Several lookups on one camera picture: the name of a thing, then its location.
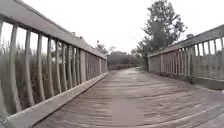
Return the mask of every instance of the handrail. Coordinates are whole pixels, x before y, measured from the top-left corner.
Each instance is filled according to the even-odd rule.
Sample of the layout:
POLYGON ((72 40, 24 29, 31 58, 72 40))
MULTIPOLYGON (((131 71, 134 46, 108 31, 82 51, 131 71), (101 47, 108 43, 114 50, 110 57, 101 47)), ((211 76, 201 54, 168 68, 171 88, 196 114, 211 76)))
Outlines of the handrail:
POLYGON ((220 38, 220 37, 223 37, 223 36, 224 36, 224 25, 220 25, 216 28, 213 28, 211 30, 208 30, 206 32, 198 34, 198 35, 196 35, 194 37, 191 37, 189 39, 180 41, 180 42, 178 42, 176 44, 173 44, 169 47, 166 47, 164 49, 158 50, 158 51, 153 52, 153 53, 149 53, 148 57, 152 57, 152 56, 156 56, 156 55, 159 55, 159 54, 175 51, 175 50, 180 49, 180 48, 188 47, 188 46, 191 46, 191 45, 195 45, 195 44, 205 42, 205 41, 208 41, 208 40, 220 38))
POLYGON ((21 0, 1 0, 0 17, 9 23, 17 23, 19 27, 30 29, 47 37, 57 38, 63 42, 74 45, 96 56, 106 59, 98 50, 93 49, 83 39, 72 35, 61 26, 49 20, 38 11, 21 0))

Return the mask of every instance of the wooden boardwalk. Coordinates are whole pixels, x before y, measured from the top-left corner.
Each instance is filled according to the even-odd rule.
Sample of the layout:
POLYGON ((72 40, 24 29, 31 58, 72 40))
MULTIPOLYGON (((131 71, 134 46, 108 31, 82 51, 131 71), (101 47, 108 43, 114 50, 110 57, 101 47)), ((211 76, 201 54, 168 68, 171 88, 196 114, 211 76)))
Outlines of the wooden boardwalk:
POLYGON ((105 79, 34 128, 223 128, 224 96, 137 69, 105 79))

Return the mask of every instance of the tree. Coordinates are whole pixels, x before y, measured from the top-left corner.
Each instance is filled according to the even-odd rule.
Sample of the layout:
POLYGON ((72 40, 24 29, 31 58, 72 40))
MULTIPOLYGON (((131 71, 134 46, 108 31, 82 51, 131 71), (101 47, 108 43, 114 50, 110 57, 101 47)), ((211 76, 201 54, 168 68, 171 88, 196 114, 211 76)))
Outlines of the tree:
POLYGON ((132 50, 133 54, 145 60, 148 53, 173 44, 186 30, 180 15, 174 12, 172 4, 167 0, 154 2, 148 11, 149 19, 143 29, 147 36, 132 50))
POLYGON ((102 43, 99 43, 99 41, 97 41, 97 45, 95 47, 97 50, 99 50, 100 52, 102 52, 103 54, 108 54, 108 50, 105 48, 105 45, 102 43))

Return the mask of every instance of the white sky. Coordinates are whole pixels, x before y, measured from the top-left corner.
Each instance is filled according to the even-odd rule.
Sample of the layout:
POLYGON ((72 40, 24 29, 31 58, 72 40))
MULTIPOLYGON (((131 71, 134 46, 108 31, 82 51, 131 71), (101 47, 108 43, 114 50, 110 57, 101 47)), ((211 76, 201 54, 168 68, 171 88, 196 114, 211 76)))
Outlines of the white sky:
MULTIPOLYGON (((144 37, 154 0, 23 0, 92 46, 96 41, 130 52, 144 37)), ((224 23, 223 0, 168 0, 194 35, 224 23)))

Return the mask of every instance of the wooden railing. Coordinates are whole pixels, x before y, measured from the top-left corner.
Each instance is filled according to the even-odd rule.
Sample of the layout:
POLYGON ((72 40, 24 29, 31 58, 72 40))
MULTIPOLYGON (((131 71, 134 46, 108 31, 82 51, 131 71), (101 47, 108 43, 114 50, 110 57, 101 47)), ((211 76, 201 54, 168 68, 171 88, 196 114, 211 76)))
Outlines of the wooden railing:
POLYGON ((103 54, 20 0, 0 1, 0 37, 6 24, 12 29, 9 46, 0 43, 4 125, 9 120, 16 127, 29 127, 106 75, 103 54), (26 32, 24 37, 17 36, 18 29, 26 32))
POLYGON ((223 89, 224 25, 148 55, 149 71, 223 89))

